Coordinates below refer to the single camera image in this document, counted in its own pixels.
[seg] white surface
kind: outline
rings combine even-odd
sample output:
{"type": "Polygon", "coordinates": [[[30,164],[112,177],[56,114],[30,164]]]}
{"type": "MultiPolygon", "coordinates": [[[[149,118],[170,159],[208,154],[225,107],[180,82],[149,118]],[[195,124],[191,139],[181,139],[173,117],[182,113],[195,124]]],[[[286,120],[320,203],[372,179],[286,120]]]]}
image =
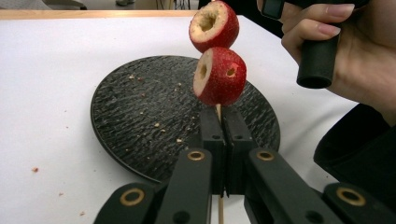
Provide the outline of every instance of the white surface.
{"type": "MultiPolygon", "coordinates": [[[[298,86],[298,67],[280,40],[239,19],[232,49],[246,61],[247,80],[276,112],[280,153],[322,190],[334,180],[313,163],[315,147],[355,103],[298,86]]],[[[99,144],[90,120],[92,95],[108,73],[132,60],[199,58],[188,36],[190,20],[0,21],[1,223],[92,223],[115,189],[145,181],[99,144]]],[[[218,223],[216,200],[212,223],[218,223]]],[[[225,201],[225,216],[226,223],[249,223],[242,197],[225,201]]]]}

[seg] black plate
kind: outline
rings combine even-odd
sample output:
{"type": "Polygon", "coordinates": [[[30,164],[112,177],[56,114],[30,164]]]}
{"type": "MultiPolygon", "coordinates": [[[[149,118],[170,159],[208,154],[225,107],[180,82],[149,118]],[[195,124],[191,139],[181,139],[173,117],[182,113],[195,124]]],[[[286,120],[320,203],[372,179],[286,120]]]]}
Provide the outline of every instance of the black plate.
{"type": "MultiPolygon", "coordinates": [[[[199,132],[198,116],[205,106],[192,92],[197,63],[180,56],[143,58],[117,68],[97,87],[93,129],[126,169],[157,182],[171,176],[179,152],[199,132]]],[[[234,105],[259,146],[277,150],[279,125],[264,96],[247,82],[234,105]]]]}

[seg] fingernail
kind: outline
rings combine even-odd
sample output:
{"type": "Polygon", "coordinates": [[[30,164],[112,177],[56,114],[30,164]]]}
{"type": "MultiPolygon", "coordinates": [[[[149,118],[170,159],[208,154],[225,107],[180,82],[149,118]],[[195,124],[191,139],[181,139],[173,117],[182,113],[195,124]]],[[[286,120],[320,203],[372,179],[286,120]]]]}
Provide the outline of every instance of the fingernail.
{"type": "Polygon", "coordinates": [[[354,4],[329,5],[326,13],[334,17],[348,17],[355,8],[354,4]]]}
{"type": "Polygon", "coordinates": [[[321,23],[318,25],[318,30],[323,33],[324,35],[329,35],[329,36],[336,36],[339,35],[341,32],[341,29],[336,27],[336,26],[332,26],[332,25],[328,25],[325,23],[321,23]]]}

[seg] red apple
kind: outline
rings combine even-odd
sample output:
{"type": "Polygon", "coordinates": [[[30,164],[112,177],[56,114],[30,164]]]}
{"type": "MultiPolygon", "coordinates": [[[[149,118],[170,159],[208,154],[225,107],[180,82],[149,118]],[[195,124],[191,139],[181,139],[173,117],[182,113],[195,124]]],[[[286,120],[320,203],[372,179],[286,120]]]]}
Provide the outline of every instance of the red apple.
{"type": "Polygon", "coordinates": [[[206,105],[231,105],[245,88],[247,67],[234,51],[214,47],[205,51],[194,73],[194,94],[206,105]]]}
{"type": "Polygon", "coordinates": [[[213,47],[229,48],[238,34],[238,18],[223,1],[209,2],[201,7],[189,28],[190,41],[202,53],[213,47]]]}

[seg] wooden skewer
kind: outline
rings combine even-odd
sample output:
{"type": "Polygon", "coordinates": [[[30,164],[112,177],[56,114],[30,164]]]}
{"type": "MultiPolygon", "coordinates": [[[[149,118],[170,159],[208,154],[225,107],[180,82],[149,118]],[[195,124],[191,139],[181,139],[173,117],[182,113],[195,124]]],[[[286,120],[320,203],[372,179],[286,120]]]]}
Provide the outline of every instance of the wooden skewer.
{"type": "MultiPolygon", "coordinates": [[[[218,119],[221,124],[221,105],[216,105],[216,112],[218,114],[218,119]]],[[[221,195],[219,195],[219,224],[224,224],[224,201],[223,198],[221,198],[221,195]]]]}

